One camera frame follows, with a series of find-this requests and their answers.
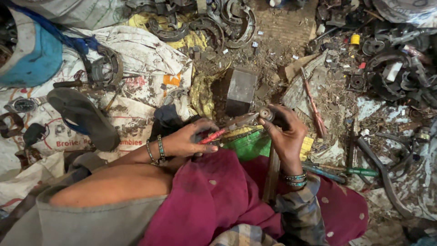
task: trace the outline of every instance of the hand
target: hand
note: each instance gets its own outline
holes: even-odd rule
[[[212,153],[219,148],[210,144],[196,144],[202,139],[199,135],[202,132],[218,131],[211,120],[203,118],[194,123],[186,125],[177,132],[164,137],[163,148],[166,156],[191,156],[194,153]]]
[[[285,175],[301,175],[303,171],[299,155],[308,128],[299,120],[293,110],[281,105],[270,105],[268,108],[275,113],[273,122],[261,118],[258,119],[258,122],[269,133]]]

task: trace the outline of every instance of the flip flop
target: flip flop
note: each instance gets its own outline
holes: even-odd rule
[[[117,130],[82,93],[70,88],[56,88],[49,92],[47,101],[61,114],[69,128],[88,135],[98,150],[111,151],[120,143]]]

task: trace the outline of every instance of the right hand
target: right hand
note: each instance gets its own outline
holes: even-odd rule
[[[285,175],[301,175],[303,171],[299,156],[308,128],[293,110],[277,104],[270,104],[268,108],[275,113],[273,122],[262,118],[259,118],[258,122],[269,133]]]

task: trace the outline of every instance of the yellow spool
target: yellow spool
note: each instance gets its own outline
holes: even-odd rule
[[[350,44],[358,44],[360,45],[360,36],[358,34],[354,34],[350,37]]]

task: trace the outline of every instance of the bangle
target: bangle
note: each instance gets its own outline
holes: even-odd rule
[[[303,174],[301,175],[296,175],[296,176],[287,176],[285,175],[282,170],[281,170],[281,177],[285,180],[285,181],[291,181],[291,180],[298,180],[298,179],[305,179],[307,175],[306,170],[303,171]]]
[[[155,165],[155,166],[159,166],[160,164],[159,163],[157,163],[156,161],[155,161],[155,159],[153,159],[153,156],[152,156],[152,153],[150,152],[150,148],[149,148],[149,139],[147,139],[146,140],[146,148],[147,148],[147,152],[149,153],[149,156],[150,156],[150,159],[152,160],[152,165]]]
[[[165,154],[164,154],[164,147],[163,147],[163,141],[161,139],[161,134],[158,135],[158,146],[160,148],[160,155],[161,155],[161,160],[163,162],[165,162]]]
[[[304,186],[304,185],[306,185],[307,182],[308,182],[308,180],[306,180],[306,178],[305,178],[304,181],[299,182],[299,183],[293,183],[293,182],[289,182],[289,181],[286,181],[285,183],[286,183],[287,185],[290,185],[290,186],[297,186],[297,187],[300,187],[300,186]]]

